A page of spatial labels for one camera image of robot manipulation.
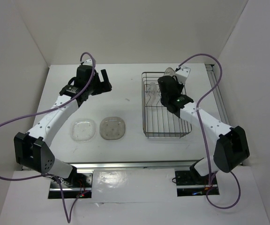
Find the smoky plate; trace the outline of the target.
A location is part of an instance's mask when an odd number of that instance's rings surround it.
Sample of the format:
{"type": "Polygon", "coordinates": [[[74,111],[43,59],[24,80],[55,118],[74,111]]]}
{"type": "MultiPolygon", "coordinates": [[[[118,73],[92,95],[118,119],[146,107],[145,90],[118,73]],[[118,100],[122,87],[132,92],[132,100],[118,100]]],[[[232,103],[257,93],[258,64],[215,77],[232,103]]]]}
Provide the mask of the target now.
{"type": "Polygon", "coordinates": [[[164,76],[171,76],[173,77],[175,75],[175,70],[171,67],[168,67],[165,72],[164,72],[164,76]]]}
{"type": "Polygon", "coordinates": [[[99,126],[100,136],[105,140],[118,140],[126,131],[126,124],[120,117],[106,117],[99,126]]]}

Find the clear plate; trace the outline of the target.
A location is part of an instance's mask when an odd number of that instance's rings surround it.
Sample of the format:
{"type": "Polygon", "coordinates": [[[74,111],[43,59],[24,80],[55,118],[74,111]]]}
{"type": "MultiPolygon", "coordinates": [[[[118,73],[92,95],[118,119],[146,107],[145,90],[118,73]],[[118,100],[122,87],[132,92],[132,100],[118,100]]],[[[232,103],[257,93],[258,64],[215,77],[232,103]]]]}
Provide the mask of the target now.
{"type": "Polygon", "coordinates": [[[93,138],[96,125],[93,120],[77,120],[71,124],[70,137],[77,143],[84,143],[93,138]]]}
{"type": "Polygon", "coordinates": [[[145,106],[156,106],[159,101],[158,85],[155,82],[151,82],[146,85],[145,90],[145,106]]]}

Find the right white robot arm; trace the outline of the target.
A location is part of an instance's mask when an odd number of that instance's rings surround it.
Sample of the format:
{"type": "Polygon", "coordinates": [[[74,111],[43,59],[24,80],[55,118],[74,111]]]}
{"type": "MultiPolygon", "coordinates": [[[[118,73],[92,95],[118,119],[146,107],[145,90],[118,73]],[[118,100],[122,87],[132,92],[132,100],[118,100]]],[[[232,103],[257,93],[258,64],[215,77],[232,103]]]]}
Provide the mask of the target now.
{"type": "Polygon", "coordinates": [[[193,183],[201,183],[214,172],[229,173],[250,156],[246,133],[242,127],[224,124],[198,108],[193,99],[182,94],[184,85],[178,83],[175,76],[162,76],[157,82],[161,104],[178,118],[200,128],[204,141],[214,144],[213,155],[207,147],[206,158],[191,165],[189,177],[193,183]]]}

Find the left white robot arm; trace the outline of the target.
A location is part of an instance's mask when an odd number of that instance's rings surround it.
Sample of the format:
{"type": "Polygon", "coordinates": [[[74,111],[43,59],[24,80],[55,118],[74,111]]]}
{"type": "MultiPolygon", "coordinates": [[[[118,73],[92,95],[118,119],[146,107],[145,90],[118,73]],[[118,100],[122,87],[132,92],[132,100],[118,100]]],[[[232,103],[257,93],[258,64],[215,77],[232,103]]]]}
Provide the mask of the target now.
{"type": "Polygon", "coordinates": [[[14,137],[16,162],[40,174],[57,176],[67,187],[86,181],[87,177],[78,173],[75,166],[56,159],[50,146],[66,120],[90,95],[111,90],[105,69],[98,73],[92,65],[80,65],[76,76],[61,89],[52,111],[25,134],[19,132],[14,137]]]}

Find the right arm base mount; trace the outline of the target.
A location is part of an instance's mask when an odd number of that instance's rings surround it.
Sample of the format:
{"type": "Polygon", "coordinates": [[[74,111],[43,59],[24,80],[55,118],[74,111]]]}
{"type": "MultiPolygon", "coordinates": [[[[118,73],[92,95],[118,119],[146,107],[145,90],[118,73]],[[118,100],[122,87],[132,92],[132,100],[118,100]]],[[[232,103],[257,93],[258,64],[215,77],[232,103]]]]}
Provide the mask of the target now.
{"type": "Polygon", "coordinates": [[[214,178],[209,185],[209,176],[193,175],[189,170],[176,170],[172,182],[176,185],[177,196],[219,195],[218,182],[214,178]]]}

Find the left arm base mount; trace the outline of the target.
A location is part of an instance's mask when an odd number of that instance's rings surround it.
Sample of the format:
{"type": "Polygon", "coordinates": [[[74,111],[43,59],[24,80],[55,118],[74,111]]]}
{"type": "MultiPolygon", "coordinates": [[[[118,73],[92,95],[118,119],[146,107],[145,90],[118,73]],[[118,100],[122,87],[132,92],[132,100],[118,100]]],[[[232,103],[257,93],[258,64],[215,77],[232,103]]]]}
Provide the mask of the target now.
{"type": "Polygon", "coordinates": [[[90,199],[92,197],[93,172],[82,173],[74,183],[63,178],[52,178],[50,182],[48,199],[90,199]]]}

